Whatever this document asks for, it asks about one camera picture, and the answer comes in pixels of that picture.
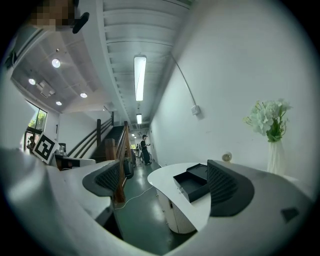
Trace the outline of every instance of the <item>gray floor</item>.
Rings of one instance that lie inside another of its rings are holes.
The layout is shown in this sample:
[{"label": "gray floor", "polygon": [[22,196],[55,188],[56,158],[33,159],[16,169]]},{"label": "gray floor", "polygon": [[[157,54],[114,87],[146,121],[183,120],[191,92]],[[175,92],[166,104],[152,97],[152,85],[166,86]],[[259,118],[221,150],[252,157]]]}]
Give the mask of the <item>gray floor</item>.
[{"label": "gray floor", "polygon": [[[147,166],[138,162],[134,176],[124,187],[126,202],[152,187],[147,177],[158,168],[154,161]],[[150,253],[164,255],[188,240],[194,232],[176,234],[170,231],[156,194],[156,189],[151,188],[132,199],[123,209],[116,210],[116,215],[125,242]]]}]

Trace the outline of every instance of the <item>recessed ceiling light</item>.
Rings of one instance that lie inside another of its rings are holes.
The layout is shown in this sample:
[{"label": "recessed ceiling light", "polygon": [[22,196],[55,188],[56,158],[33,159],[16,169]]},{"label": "recessed ceiling light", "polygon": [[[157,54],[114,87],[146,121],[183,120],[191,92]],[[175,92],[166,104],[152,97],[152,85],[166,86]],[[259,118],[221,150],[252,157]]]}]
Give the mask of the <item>recessed ceiling light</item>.
[{"label": "recessed ceiling light", "polygon": [[34,86],[36,84],[36,80],[30,78],[29,79],[29,83]]},{"label": "recessed ceiling light", "polygon": [[60,60],[57,58],[52,60],[52,66],[54,66],[56,69],[60,67]]},{"label": "recessed ceiling light", "polygon": [[144,84],[146,73],[146,57],[134,57],[134,88],[135,88],[135,100],[137,102],[144,100]]},{"label": "recessed ceiling light", "polygon": [[136,114],[136,121],[138,125],[142,124],[142,114]]}]

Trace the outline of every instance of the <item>white curved desk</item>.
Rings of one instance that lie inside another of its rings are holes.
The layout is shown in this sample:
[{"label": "white curved desk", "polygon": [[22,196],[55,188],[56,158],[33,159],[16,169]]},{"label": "white curved desk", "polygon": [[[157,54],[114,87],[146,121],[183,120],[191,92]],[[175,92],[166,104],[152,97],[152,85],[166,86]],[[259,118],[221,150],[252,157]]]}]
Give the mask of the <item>white curved desk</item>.
[{"label": "white curved desk", "polygon": [[[229,165],[229,163],[222,161],[215,160],[215,162],[226,165],[226,167]],[[193,231],[194,228],[200,231],[208,222],[211,209],[210,193],[190,203],[180,192],[173,179],[173,176],[182,174],[186,172],[187,168],[197,164],[199,163],[191,162],[165,166],[153,171],[147,178],[148,182],[157,189],[162,211],[167,219],[169,228],[176,233],[189,233]],[[244,167],[243,165],[235,163],[232,163],[232,166],[235,168]],[[283,177],[293,183],[306,196],[311,197],[311,190],[307,186],[295,178],[289,176]]]}]

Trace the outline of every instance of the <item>white vase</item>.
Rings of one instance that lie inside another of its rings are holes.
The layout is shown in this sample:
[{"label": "white vase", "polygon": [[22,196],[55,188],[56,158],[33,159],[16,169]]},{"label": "white vase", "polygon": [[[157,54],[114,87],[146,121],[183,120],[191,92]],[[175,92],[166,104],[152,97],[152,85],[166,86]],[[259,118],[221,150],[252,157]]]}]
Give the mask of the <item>white vase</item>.
[{"label": "white vase", "polygon": [[281,140],[269,142],[267,171],[272,174],[284,175],[286,172],[285,150]]}]

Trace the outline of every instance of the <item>ceiling vent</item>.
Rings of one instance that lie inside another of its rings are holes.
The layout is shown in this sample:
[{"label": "ceiling vent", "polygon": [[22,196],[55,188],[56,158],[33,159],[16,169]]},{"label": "ceiling vent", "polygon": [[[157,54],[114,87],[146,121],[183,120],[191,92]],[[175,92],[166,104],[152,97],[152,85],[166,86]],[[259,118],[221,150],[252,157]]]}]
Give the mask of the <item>ceiling vent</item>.
[{"label": "ceiling vent", "polygon": [[41,95],[46,99],[55,94],[55,90],[52,89],[52,87],[44,80],[40,83],[37,83],[36,87],[40,90]]}]

